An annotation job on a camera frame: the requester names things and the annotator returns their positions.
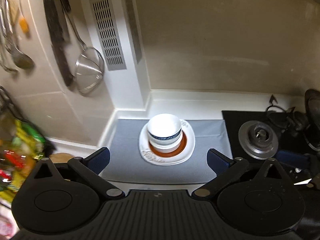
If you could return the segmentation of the white floral square plate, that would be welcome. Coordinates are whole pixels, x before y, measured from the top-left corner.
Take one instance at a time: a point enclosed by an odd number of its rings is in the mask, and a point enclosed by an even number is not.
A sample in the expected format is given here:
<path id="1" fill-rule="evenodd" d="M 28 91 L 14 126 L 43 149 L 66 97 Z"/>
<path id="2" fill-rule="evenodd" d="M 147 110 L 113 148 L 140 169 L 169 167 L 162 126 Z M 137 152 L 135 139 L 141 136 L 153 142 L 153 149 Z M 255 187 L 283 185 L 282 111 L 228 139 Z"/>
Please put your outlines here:
<path id="1" fill-rule="evenodd" d="M 192 156 L 195 149 L 195 133 L 189 122 L 181 119 L 181 132 L 178 137 L 161 145 L 151 141 L 147 125 L 144 125 L 139 135 L 138 146 L 141 157 L 152 165 L 177 165 Z"/>

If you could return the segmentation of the brown round plate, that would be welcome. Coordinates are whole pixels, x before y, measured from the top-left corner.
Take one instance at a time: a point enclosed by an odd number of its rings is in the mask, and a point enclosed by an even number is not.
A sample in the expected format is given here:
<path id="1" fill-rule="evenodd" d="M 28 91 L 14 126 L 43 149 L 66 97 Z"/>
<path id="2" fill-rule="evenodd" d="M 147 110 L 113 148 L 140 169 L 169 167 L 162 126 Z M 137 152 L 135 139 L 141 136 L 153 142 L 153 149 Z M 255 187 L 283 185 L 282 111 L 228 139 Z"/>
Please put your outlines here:
<path id="1" fill-rule="evenodd" d="M 173 152 L 170 152 L 170 153 L 161 153 L 161 152 L 158 152 L 158 151 L 156 151 L 156 150 L 150 145 L 150 143 L 149 143 L 150 150 L 152 150 L 152 152 L 153 152 L 155 155 L 160 156 L 160 157 L 168 158 L 168 157 L 176 156 L 176 155 L 180 154 L 180 153 L 184 150 L 184 148 L 185 148 L 185 146 L 186 146 L 186 143 L 187 143 L 187 137 L 186 137 L 186 135 L 185 135 L 184 132 L 181 133 L 180 138 L 182 139 L 181 144 L 180 144 L 179 148 L 176 149 L 176 150 L 173 151 Z"/>

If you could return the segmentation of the white bowl blue pattern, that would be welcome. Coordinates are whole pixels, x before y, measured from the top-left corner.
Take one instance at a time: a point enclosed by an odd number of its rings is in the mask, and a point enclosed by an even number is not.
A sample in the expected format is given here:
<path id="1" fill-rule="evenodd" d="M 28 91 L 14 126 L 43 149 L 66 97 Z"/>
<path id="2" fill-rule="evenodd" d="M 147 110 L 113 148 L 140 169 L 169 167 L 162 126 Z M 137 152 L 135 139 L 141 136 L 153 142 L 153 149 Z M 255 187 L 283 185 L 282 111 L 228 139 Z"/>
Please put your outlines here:
<path id="1" fill-rule="evenodd" d="M 146 129 L 149 140 L 166 145 L 180 137 L 182 124 L 177 116 L 163 113 L 153 116 L 147 123 Z"/>

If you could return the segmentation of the wooden cutting board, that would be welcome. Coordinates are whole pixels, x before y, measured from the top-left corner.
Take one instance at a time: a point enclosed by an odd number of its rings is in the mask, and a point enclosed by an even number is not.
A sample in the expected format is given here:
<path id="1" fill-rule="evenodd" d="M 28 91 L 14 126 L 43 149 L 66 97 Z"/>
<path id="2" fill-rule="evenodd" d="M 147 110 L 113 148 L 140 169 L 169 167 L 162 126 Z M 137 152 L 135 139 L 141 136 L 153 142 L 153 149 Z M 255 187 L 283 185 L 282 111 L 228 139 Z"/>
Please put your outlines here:
<path id="1" fill-rule="evenodd" d="M 74 156 L 69 153 L 54 153 L 49 156 L 49 159 L 54 163 L 67 163 L 70 159 L 73 159 Z"/>

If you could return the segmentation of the grey table mat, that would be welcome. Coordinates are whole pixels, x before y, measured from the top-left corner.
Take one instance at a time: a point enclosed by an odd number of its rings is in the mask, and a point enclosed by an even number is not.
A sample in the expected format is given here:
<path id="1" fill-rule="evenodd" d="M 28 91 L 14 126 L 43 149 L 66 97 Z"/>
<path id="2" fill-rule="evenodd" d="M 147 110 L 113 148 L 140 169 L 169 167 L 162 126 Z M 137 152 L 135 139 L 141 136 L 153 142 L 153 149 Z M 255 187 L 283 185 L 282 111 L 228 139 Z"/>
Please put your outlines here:
<path id="1" fill-rule="evenodd" d="M 136 184 L 201 184 L 216 177 L 207 164 L 215 149 L 232 158 L 223 120 L 182 120 L 176 138 L 161 141 L 147 120 L 119 120 L 104 179 Z"/>

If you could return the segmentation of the black gas stove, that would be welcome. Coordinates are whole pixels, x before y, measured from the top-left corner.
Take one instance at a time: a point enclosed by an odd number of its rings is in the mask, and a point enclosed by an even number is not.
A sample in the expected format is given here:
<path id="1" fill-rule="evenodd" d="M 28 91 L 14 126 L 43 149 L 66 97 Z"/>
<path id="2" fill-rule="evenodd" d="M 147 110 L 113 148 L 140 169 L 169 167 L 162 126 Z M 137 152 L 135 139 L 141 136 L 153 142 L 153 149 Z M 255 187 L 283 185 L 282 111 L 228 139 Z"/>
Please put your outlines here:
<path id="1" fill-rule="evenodd" d="M 297 183 L 319 178 L 319 129 L 306 110 L 281 107 L 274 95 L 263 112 L 222 111 L 233 157 L 260 165 L 276 158 Z"/>

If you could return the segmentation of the colourful snack packages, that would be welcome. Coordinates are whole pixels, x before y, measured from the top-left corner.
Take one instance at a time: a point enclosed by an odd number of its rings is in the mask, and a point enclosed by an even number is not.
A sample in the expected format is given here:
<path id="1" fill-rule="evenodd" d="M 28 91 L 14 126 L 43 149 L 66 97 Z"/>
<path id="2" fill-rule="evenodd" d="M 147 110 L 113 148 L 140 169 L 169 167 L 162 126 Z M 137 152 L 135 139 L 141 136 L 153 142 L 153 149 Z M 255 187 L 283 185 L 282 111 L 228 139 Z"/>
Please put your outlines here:
<path id="1" fill-rule="evenodd" d="M 11 204 L 36 163 L 55 149 L 1 87 L 1 239 L 17 231 Z"/>

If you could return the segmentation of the metal mesh strainer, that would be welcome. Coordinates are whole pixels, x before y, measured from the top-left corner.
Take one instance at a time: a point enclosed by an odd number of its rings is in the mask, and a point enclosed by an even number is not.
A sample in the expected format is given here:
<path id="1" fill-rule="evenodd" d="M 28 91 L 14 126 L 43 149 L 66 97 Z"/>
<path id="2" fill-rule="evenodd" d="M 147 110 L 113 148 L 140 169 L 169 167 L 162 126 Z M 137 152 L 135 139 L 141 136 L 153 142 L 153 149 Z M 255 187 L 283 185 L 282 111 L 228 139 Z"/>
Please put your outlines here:
<path id="1" fill-rule="evenodd" d="M 81 53 L 75 63 L 74 79 L 80 94 L 92 93 L 102 83 L 105 74 L 105 62 L 101 53 L 89 47 L 80 37 L 76 28 L 69 0 L 60 0 L 74 35 L 81 46 Z"/>

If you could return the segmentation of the metal hanging ladle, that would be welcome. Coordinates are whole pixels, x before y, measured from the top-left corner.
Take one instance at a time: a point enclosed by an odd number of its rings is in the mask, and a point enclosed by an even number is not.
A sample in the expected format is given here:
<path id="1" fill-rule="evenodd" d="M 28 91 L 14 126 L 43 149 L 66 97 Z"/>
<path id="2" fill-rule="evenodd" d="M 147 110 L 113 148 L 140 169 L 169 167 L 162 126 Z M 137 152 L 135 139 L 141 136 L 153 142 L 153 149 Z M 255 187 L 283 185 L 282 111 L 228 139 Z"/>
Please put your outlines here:
<path id="1" fill-rule="evenodd" d="M 9 0 L 1 0 L 1 67 L 17 75 L 18 69 L 30 72 L 34 66 L 34 61 L 19 49 Z"/>

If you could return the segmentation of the black hanging utensil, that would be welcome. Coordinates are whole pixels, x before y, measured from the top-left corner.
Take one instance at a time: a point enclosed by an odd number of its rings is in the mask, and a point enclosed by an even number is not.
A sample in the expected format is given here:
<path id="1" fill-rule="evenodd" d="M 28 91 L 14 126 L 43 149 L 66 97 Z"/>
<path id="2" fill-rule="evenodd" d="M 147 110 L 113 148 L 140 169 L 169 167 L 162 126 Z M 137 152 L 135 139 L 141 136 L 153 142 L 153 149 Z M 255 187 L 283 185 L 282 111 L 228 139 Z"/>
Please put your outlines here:
<path id="1" fill-rule="evenodd" d="M 73 75 L 70 71 L 64 48 L 63 48 L 63 34 L 59 16 L 54 3 L 54 0 L 43 0 L 44 12 L 46 16 L 47 26 L 51 39 L 52 50 L 59 68 L 60 74 L 63 78 L 66 87 L 71 87 L 73 84 Z"/>

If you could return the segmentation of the grey wall vent grille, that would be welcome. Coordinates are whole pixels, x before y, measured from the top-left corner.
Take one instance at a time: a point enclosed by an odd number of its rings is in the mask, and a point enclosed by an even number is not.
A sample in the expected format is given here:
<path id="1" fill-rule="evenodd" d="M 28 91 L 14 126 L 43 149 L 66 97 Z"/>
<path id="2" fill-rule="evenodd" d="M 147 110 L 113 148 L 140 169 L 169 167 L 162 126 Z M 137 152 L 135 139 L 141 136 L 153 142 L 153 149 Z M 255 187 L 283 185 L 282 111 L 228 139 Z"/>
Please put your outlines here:
<path id="1" fill-rule="evenodd" d="M 89 0 L 102 54 L 109 71 L 125 70 L 112 0 Z"/>

